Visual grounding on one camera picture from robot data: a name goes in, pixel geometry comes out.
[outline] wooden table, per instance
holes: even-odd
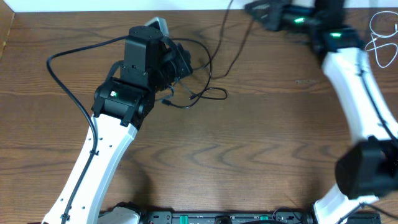
[[[154,16],[166,18],[173,37],[197,39],[214,51],[223,15],[16,14],[0,64],[0,222],[41,221],[62,191],[86,136],[83,115],[45,68],[49,55],[126,35]],[[347,23],[361,35],[368,20],[368,10],[349,10]],[[394,21],[380,18],[377,28],[390,32]],[[226,71],[248,24],[242,11],[231,12],[215,75]],[[335,182],[334,165],[349,149],[350,136],[338,98],[316,57],[297,42],[301,38],[255,24],[231,73],[211,82],[229,91],[227,100],[200,100],[189,110],[157,103],[123,156],[102,209],[133,201],[176,211],[264,211],[303,208],[323,197]],[[198,46],[183,45],[194,66],[206,61]],[[381,50],[381,60],[386,62],[393,50]],[[118,42],[58,58],[53,68],[90,109],[96,87],[123,52],[124,42]],[[380,69],[370,56],[397,117],[398,62]],[[200,71],[185,84],[196,91],[205,80]],[[174,100],[188,103],[187,96],[178,86]],[[398,213],[398,194],[377,205]]]

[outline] white wall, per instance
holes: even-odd
[[[242,9],[252,0],[235,0],[233,9]],[[314,0],[293,0],[310,6]],[[143,11],[225,9],[229,0],[5,0],[14,12]],[[398,0],[346,0],[346,7],[398,7]]]

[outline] cable connector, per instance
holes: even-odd
[[[172,104],[170,100],[162,100],[162,103],[166,106],[170,106]]]

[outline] coiled white cable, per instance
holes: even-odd
[[[367,50],[367,51],[374,50],[374,56],[376,57],[376,62],[377,62],[377,64],[378,64],[379,67],[381,67],[381,68],[386,68],[386,67],[388,67],[388,66],[395,60],[395,58],[397,57],[397,55],[398,55],[398,45],[397,45],[397,44],[393,44],[393,43],[388,43],[388,44],[383,44],[383,45],[380,45],[380,46],[377,46],[377,47],[376,47],[376,40],[377,40],[378,38],[386,39],[386,38],[393,37],[394,35],[398,34],[398,27],[397,27],[397,23],[396,23],[396,24],[395,24],[395,32],[392,33],[392,34],[390,34],[390,35],[381,35],[381,34],[376,33],[376,32],[372,29],[372,20],[374,19],[374,17],[375,17],[376,15],[382,14],[382,13],[392,13],[392,14],[395,14],[395,15],[398,16],[398,13],[392,12],[392,11],[382,11],[382,12],[378,12],[378,13],[376,13],[375,15],[372,16],[372,19],[371,19],[371,21],[370,21],[370,23],[369,23],[369,28],[370,28],[371,31],[372,31],[372,33],[371,33],[372,40],[371,40],[368,44],[366,44],[365,50]],[[371,43],[373,43],[373,48],[367,49],[367,47],[368,47],[369,44],[371,44]],[[393,46],[396,48],[396,54],[393,56],[393,58],[391,59],[391,61],[390,61],[387,65],[382,66],[382,65],[380,65],[380,63],[379,63],[379,58],[378,58],[378,56],[377,56],[377,50],[378,50],[379,48],[381,48],[381,47],[385,47],[385,46],[389,46],[389,45],[393,45]]]

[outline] wood grain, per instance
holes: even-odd
[[[214,51],[223,11],[69,12],[16,14],[0,63],[0,223],[40,221],[62,191],[88,125],[45,69],[49,55],[126,35],[154,16],[173,37],[202,41]],[[369,11],[350,10],[348,23],[364,34]],[[380,17],[377,28],[391,31]],[[231,12],[214,74],[222,75],[238,50],[249,18]],[[264,211],[303,208],[335,182],[335,161],[349,148],[337,96],[302,37],[255,25],[231,73],[211,86],[224,101],[201,100],[189,110],[156,104],[113,177],[102,209],[121,201],[174,210]],[[183,43],[194,66],[199,47]],[[124,43],[58,58],[55,73],[90,108],[93,92]],[[381,52],[386,62],[393,49]],[[398,63],[372,66],[392,113],[398,116]],[[194,90],[205,71],[184,82]],[[179,86],[175,102],[188,103]],[[398,194],[379,206],[398,213]],[[383,218],[385,223],[392,222]]]
[[[12,20],[14,19],[14,12],[7,6],[7,4],[0,0],[0,59],[6,40],[11,28]]]

